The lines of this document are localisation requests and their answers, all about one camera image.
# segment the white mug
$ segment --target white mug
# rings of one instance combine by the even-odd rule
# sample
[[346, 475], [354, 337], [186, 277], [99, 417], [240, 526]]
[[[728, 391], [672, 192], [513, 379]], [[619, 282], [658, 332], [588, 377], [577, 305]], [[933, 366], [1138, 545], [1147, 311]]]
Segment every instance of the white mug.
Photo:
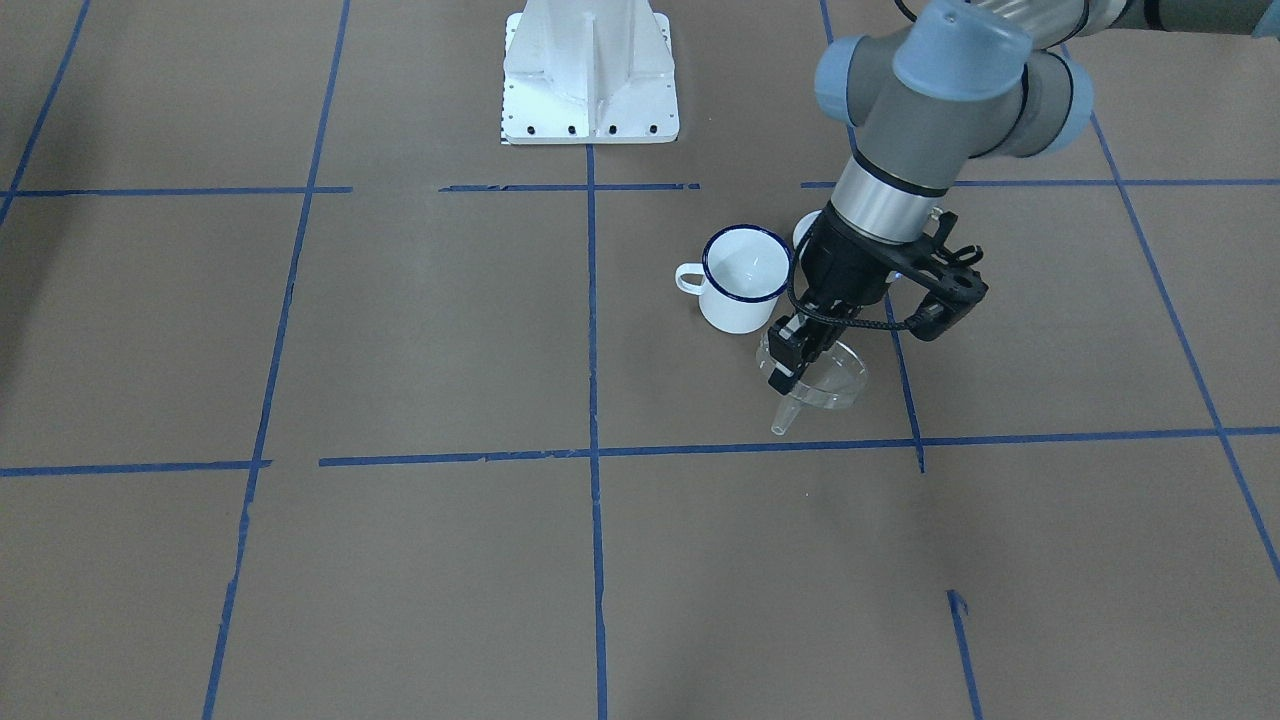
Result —
[[[707, 322], [727, 333], [755, 332], [769, 322], [787, 288], [791, 249], [756, 225], [731, 225], [707, 241], [701, 263], [676, 268], [676, 287], [698, 296]], [[686, 275], [700, 275], [694, 284]]]

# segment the white plastic base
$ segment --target white plastic base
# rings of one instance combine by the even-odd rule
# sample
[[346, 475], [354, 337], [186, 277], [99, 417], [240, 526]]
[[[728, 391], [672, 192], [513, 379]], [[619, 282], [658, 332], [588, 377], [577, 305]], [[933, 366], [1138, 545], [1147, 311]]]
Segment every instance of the white plastic base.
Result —
[[[512, 42], [529, 13], [507, 18], [503, 142], [585, 145], [676, 140], [680, 111], [671, 22], [660, 13], [652, 13], [646, 1], [616, 3], [616, 6], [635, 14], [627, 22], [598, 19], [594, 13], [552, 20], [547, 17], [550, 10], [545, 5], [539, 8], [540, 14], [525, 28], [530, 36], [522, 36], [518, 56], [511, 51]], [[645, 22], [649, 13], [655, 22]], [[620, 36], [620, 28], [630, 29], [630, 36]], [[628, 50], [630, 56], [618, 55]]]

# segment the clear glass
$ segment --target clear glass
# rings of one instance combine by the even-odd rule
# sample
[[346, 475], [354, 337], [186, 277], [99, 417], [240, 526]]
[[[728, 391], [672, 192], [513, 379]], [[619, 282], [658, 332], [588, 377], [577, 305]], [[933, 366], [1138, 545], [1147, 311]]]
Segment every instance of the clear glass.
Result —
[[[755, 363], [764, 375], [773, 373], [774, 363], [769, 356], [769, 336], [760, 338], [755, 351]], [[804, 407], [819, 410], [842, 410], [854, 404], [867, 387], [867, 365], [842, 342], [836, 342], [805, 370], [796, 387], [791, 388], [781, 402], [773, 418], [773, 434], [786, 434]]]

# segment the blue rim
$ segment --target blue rim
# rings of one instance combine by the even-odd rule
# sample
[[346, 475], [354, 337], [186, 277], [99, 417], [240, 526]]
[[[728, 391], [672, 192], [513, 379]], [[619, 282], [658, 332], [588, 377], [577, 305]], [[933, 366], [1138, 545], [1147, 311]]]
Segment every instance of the blue rim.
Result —
[[741, 224], [741, 225], [730, 225], [730, 227], [727, 227], [727, 228], [717, 232], [716, 234], [712, 236], [710, 240], [707, 241], [707, 246], [703, 247], [703, 273], [707, 274], [707, 282], [712, 283], [712, 287], [714, 287], [716, 290], [718, 290], [719, 293], [723, 295], [723, 296], [726, 296], [726, 297], [730, 297], [732, 300], [737, 300], [739, 302], [768, 302], [769, 300], [773, 300], [774, 297], [777, 297], [777, 296], [782, 295], [783, 292], [786, 292], [786, 290], [787, 290], [787, 281], [782, 281], [782, 284], [778, 287], [778, 290], [774, 290], [773, 292], [771, 292], [769, 295], [765, 295], [763, 297], [742, 297], [741, 295], [733, 295], [732, 292], [724, 290], [724, 287], [721, 283], [716, 282], [716, 278], [712, 277], [712, 266], [710, 266], [709, 263], [707, 263], [707, 255], [712, 251], [712, 245], [714, 245], [716, 241], [719, 240], [719, 237], [722, 234], [724, 234], [724, 233], [727, 233], [730, 231], [741, 231], [741, 229], [760, 231], [764, 234], [772, 237], [773, 242], [777, 242], [778, 247], [782, 249], [782, 252], [786, 254], [786, 256], [787, 256], [787, 266], [788, 268], [791, 266], [791, 249], [787, 247], [786, 241], [783, 241], [781, 237], [778, 237], [777, 233], [774, 233], [773, 231], [771, 231], [768, 228], [762, 228], [760, 225]]

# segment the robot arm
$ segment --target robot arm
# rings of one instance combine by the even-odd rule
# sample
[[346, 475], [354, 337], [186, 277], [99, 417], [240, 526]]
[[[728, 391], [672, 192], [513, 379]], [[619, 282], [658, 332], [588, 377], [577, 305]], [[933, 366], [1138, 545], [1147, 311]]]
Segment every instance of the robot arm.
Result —
[[[1029, 158], [1075, 140], [1092, 83], [1043, 49], [1108, 27], [1270, 36], [1280, 0], [932, 0], [909, 29], [831, 45], [818, 102], [860, 128], [858, 149], [796, 249], [808, 290], [788, 287], [796, 313], [769, 328], [776, 391], [788, 393], [846, 328], [931, 341], [983, 299], [982, 250], [946, 247], [956, 217], [937, 204], [970, 158]], [[897, 324], [859, 319], [892, 273], [928, 290], [920, 306]]]

